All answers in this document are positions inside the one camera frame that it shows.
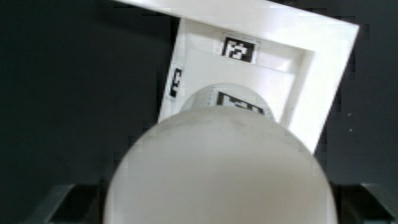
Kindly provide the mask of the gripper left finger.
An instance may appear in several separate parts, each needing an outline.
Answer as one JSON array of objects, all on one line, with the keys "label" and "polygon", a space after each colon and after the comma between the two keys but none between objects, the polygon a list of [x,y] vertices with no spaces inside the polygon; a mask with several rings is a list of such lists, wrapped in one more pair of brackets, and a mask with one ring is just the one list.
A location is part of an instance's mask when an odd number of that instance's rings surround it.
[{"label": "gripper left finger", "polygon": [[34,224],[103,224],[103,185],[57,185],[34,211]]}]

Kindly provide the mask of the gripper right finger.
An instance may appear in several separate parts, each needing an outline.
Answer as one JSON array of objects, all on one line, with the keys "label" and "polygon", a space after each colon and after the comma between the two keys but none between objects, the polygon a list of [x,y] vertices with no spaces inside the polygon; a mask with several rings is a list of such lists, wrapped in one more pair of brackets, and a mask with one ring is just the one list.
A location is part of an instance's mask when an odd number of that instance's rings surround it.
[{"label": "gripper right finger", "polygon": [[338,224],[398,224],[398,198],[379,184],[332,186]]}]

